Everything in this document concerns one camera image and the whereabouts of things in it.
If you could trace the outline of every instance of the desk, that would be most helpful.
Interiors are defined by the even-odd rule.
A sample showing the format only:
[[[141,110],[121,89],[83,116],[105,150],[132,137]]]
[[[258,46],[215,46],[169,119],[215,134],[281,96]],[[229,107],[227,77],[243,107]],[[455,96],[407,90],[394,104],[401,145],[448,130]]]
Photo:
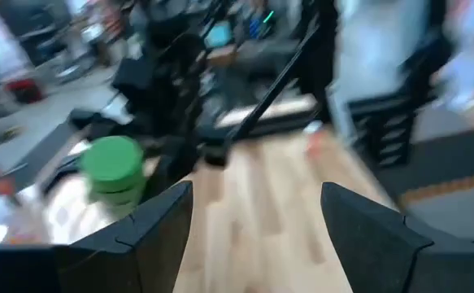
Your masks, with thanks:
[[[186,178],[194,214],[176,293],[351,292],[325,229],[321,182],[394,207],[330,131],[321,138],[312,159],[300,132],[239,142],[225,170],[200,165]]]

